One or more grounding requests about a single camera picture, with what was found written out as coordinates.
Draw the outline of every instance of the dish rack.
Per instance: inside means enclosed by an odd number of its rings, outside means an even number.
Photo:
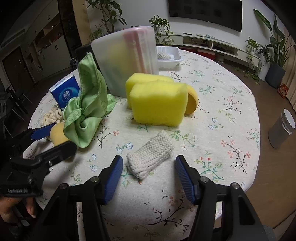
[[[166,53],[170,59],[158,59],[158,67],[160,69],[173,69],[178,63],[183,61],[180,49],[172,46],[157,46],[157,53]]]

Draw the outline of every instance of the logo on tissue box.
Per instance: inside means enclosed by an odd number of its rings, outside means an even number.
[[[73,96],[77,95],[78,91],[75,88],[67,87],[60,93],[59,100],[64,103],[67,103]]]

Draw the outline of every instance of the yellow sponge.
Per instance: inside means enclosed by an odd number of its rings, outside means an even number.
[[[188,101],[187,85],[166,81],[135,84],[130,102],[136,122],[148,125],[178,126]]]
[[[198,97],[195,89],[192,86],[187,85],[187,90],[188,90],[188,103],[187,103],[185,114],[191,114],[197,108]]]
[[[64,125],[65,123],[60,122],[55,124],[50,130],[50,139],[54,146],[58,146],[69,139],[64,135]]]
[[[164,76],[164,75],[156,75],[156,74],[142,74],[142,73],[135,73],[126,81],[126,97],[128,99],[128,107],[131,108],[130,103],[130,92],[133,86],[137,83],[147,83],[150,81],[162,80],[167,82],[174,82],[171,77]]]

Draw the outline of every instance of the television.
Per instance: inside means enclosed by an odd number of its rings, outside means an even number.
[[[193,18],[242,32],[241,0],[168,0],[170,17]]]

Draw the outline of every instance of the trash bin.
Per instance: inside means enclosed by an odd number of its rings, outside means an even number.
[[[280,117],[270,128],[268,132],[268,139],[274,148],[278,148],[281,144],[294,132],[295,121],[291,113],[284,109]]]

